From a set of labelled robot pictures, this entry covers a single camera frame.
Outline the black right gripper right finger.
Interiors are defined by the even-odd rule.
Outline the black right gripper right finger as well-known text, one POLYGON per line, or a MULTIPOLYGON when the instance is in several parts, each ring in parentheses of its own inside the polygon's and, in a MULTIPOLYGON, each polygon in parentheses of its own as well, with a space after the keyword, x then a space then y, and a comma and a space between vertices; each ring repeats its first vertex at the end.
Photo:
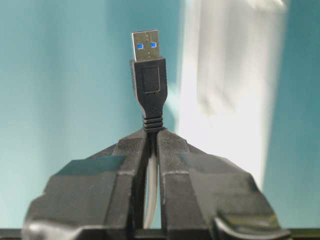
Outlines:
POLYGON ((161 224, 168 240, 289 240, 253 176, 163 129, 157 133, 161 224))

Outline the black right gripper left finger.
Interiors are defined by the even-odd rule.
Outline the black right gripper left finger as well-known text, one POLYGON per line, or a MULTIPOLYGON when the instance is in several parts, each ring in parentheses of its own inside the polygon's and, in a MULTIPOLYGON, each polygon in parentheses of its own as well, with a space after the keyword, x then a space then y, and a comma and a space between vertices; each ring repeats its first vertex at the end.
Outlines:
POLYGON ((29 206, 24 240, 129 240, 143 227, 148 140, 143 131, 53 175, 29 206))

